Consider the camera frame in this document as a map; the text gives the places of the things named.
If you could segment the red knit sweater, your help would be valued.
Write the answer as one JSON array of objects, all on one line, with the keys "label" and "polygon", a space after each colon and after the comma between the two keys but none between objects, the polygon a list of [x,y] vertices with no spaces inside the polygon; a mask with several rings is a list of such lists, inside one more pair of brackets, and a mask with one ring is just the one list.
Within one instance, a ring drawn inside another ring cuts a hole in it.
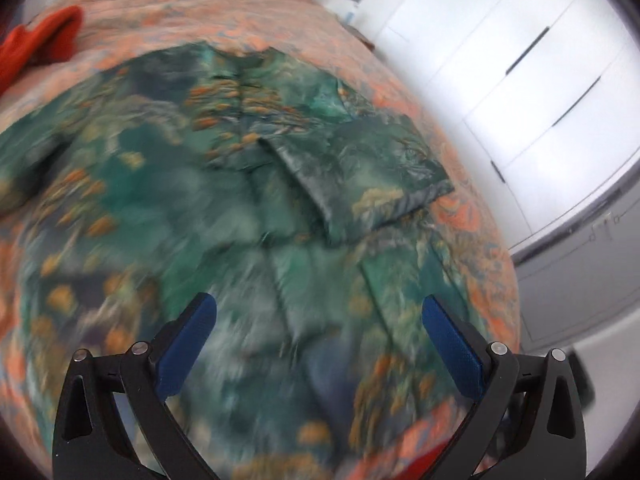
[{"label": "red knit sweater", "polygon": [[1,93],[29,66],[68,61],[76,52],[83,20],[84,11],[80,6],[66,6],[48,15],[33,29],[24,25],[12,29],[1,45]]}]

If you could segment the white wardrobe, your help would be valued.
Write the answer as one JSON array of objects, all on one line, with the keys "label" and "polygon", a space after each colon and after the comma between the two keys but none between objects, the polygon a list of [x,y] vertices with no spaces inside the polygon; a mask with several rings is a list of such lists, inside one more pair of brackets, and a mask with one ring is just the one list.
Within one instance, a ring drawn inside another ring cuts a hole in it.
[{"label": "white wardrobe", "polygon": [[639,158],[639,49],[610,0],[402,0],[384,61],[459,151],[511,252]]}]

